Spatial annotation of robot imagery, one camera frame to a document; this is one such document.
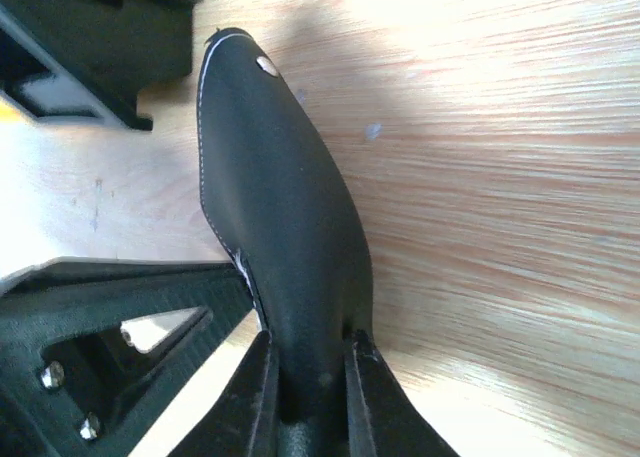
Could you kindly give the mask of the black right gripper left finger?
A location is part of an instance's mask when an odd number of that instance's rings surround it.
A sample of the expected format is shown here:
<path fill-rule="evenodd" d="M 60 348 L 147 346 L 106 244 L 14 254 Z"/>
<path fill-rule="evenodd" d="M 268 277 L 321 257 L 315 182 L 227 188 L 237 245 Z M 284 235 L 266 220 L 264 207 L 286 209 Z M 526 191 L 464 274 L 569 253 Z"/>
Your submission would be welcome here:
<path fill-rule="evenodd" d="M 277 454 L 279 362 L 272 336 L 253 340 L 218 400 L 170 452 L 172 456 Z"/>

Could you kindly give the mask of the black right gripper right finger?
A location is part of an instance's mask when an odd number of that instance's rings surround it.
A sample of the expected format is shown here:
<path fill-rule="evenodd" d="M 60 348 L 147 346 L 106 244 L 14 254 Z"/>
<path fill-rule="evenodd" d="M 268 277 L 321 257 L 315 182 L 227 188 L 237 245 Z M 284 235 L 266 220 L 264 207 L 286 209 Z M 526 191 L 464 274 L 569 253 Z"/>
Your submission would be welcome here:
<path fill-rule="evenodd" d="M 346 339 L 344 357 L 352 456 L 458 456 L 410 402 L 365 331 Z"/>

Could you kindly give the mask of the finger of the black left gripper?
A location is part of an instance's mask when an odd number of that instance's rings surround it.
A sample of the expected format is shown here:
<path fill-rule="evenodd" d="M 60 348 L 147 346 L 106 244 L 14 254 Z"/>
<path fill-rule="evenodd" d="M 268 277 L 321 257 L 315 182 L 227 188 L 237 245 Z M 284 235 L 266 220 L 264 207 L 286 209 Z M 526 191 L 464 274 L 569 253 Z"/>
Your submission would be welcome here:
<path fill-rule="evenodd" d="M 251 310 L 229 264 L 57 262 L 1 295 L 1 452 L 125 456 Z M 187 310 L 140 354 L 124 321 Z"/>

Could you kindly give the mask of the black leather card holder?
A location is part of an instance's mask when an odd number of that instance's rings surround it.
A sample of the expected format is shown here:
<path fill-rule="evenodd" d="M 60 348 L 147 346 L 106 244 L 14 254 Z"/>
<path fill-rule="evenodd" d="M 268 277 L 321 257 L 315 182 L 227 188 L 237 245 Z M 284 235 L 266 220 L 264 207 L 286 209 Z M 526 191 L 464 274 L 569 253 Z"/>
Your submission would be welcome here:
<path fill-rule="evenodd" d="M 328 148 L 245 31 L 208 41 L 196 95 L 200 200 L 279 354 L 285 417 L 343 394 L 343 339 L 372 327 L 361 219 Z"/>

